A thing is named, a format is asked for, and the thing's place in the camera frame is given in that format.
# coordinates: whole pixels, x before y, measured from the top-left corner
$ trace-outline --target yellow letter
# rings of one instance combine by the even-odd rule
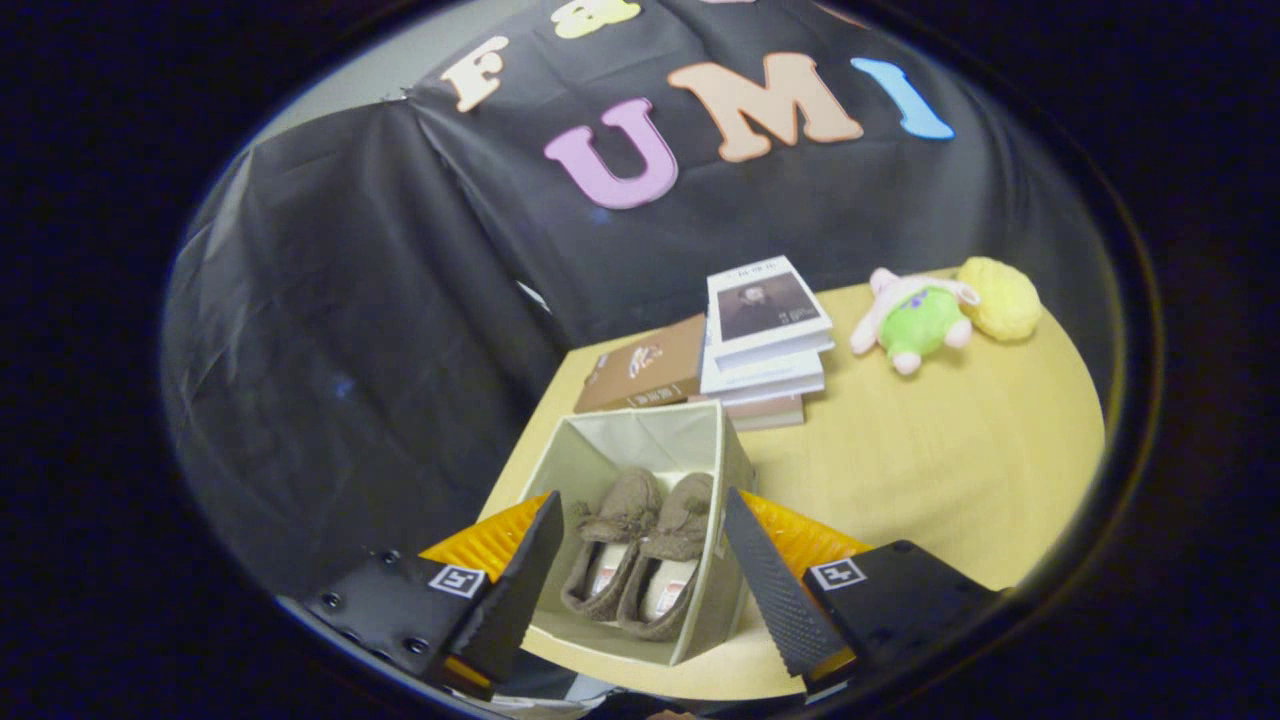
[[[808,55],[774,53],[764,56],[764,87],[716,63],[698,63],[667,76],[703,101],[719,126],[721,158],[741,163],[769,151],[769,138],[751,131],[749,115],[787,145],[799,140],[796,109],[804,113],[804,135],[815,142],[856,140],[863,126],[845,114],[836,96],[818,77]]]
[[[556,35],[573,40],[639,14],[640,5],[626,0],[573,0],[552,13],[552,22],[556,23]]]
[[[509,42],[500,35],[490,37],[440,76],[440,79],[453,83],[453,90],[458,94],[458,111],[466,113],[475,108],[502,85],[498,79],[485,76],[502,72],[502,58],[498,56],[498,50]]]

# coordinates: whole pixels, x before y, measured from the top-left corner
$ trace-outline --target slipper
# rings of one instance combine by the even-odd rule
[[[639,544],[639,557],[618,601],[618,626],[653,642],[675,639],[689,615],[694,577],[707,541],[712,477],[680,480]]]
[[[600,510],[588,512],[577,525],[582,550],[573,561],[561,601],[589,620],[609,621],[636,560],[640,538],[653,528],[662,507],[662,491],[653,473],[625,470],[600,500]]]

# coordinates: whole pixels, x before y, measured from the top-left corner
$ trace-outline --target foam letter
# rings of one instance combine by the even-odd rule
[[[915,137],[929,140],[951,140],[956,131],[938,118],[929,104],[920,97],[906,79],[902,68],[883,60],[868,60],[867,58],[854,58],[850,60],[855,68],[872,76],[872,78],[888,92],[888,96],[902,113],[902,129]]]
[[[453,83],[453,90],[458,94],[458,111],[466,113],[475,108],[502,85],[498,79],[485,76],[502,72],[502,58],[498,55],[498,50],[509,42],[500,35],[490,37],[440,76],[440,79]]]
[[[552,22],[556,23],[556,35],[573,40],[639,14],[640,5],[626,0],[573,0],[552,13]]]
[[[637,208],[653,202],[676,184],[676,156],[667,141],[649,119],[653,105],[644,97],[627,100],[607,110],[602,120],[622,129],[644,158],[644,173],[620,179],[604,167],[604,160],[591,147],[591,128],[576,127],[547,145],[544,155],[559,161],[573,182],[596,205],[611,210]]]
[[[768,137],[751,131],[748,115],[786,145],[799,140],[797,108],[804,113],[804,135],[809,140],[837,142],[863,136],[863,126],[845,114],[808,55],[765,55],[764,87],[716,63],[680,68],[667,76],[667,82],[703,101],[724,136],[721,158],[730,163],[759,158],[772,147]]]

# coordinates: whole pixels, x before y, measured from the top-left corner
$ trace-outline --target yellow plush ball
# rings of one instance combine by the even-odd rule
[[[996,340],[1023,340],[1036,331],[1044,309],[1032,279],[1016,268],[991,258],[970,258],[956,279],[974,288],[982,300],[978,305],[960,305],[979,331]]]

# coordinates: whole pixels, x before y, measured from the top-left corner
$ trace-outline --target green plush toy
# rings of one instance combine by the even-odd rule
[[[968,284],[925,275],[900,278],[884,268],[872,273],[870,284],[876,302],[849,338],[854,355],[879,341],[897,372],[909,375],[942,343],[969,343],[973,323],[960,304],[978,305],[980,299]]]

